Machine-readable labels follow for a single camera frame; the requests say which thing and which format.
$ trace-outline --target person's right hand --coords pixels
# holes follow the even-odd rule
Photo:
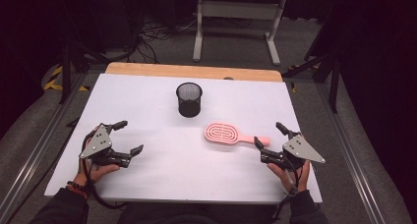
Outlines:
[[[268,168],[281,180],[281,184],[282,186],[289,192],[291,193],[293,186],[291,185],[291,183],[288,180],[288,176],[285,173],[284,170],[282,170],[280,167],[278,167],[278,165],[273,164],[273,163],[269,163],[268,164]],[[293,172],[289,173],[291,176],[291,180],[293,181],[293,183],[295,184],[295,175]],[[300,181],[298,184],[298,192],[304,192],[307,190],[307,180],[309,179],[309,174],[310,174],[310,161],[306,160],[306,162],[304,162],[304,165],[302,168],[297,169],[297,174],[298,176],[300,176]]]

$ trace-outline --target pink hairbrush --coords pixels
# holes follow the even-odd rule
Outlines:
[[[206,127],[205,137],[207,140],[227,144],[235,144],[239,141],[255,143],[254,137],[239,134],[237,129],[229,124],[212,123]],[[263,145],[269,145],[269,138],[258,137]]]

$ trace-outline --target black mesh cup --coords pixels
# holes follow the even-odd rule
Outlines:
[[[201,110],[202,88],[193,83],[180,84],[177,88],[178,110],[186,118],[199,115]]]

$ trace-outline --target bracelet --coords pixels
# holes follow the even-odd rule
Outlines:
[[[80,190],[81,192],[84,192],[84,187],[82,187],[82,186],[78,185],[78,184],[77,184],[77,183],[75,183],[75,182],[68,181],[68,182],[67,182],[67,185],[70,185],[70,186],[72,186],[73,188],[75,188],[75,189],[77,189],[77,190]]]
[[[65,187],[65,189],[67,189],[68,191],[71,191],[77,195],[82,196],[83,198],[87,199],[89,196],[87,196],[87,194],[85,192],[83,192],[82,190],[73,187],[72,185],[68,185]]]

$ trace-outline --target hand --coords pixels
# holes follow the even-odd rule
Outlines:
[[[91,139],[87,140],[86,146],[88,146],[90,140]],[[91,165],[89,164],[88,161],[86,161],[86,165],[87,165],[87,171],[90,171],[89,177],[92,179],[94,183],[97,183],[104,175],[120,169],[120,167],[117,166],[116,164],[110,164],[106,166],[97,166],[97,169],[94,169],[94,168],[90,169]],[[83,166],[83,161],[80,159],[79,171],[76,177],[74,178],[73,182],[83,187],[87,185],[87,176],[84,171],[85,170]]]
[[[291,193],[293,186],[288,180],[288,176],[284,170],[282,170],[278,165],[269,163],[268,168],[281,180],[282,186]],[[297,174],[300,176],[300,181],[298,184],[298,192],[304,192],[307,190],[307,180],[309,179],[310,173],[310,161],[306,160],[302,168],[297,169]],[[295,175],[293,172],[289,173],[291,176],[291,180],[295,184]]]

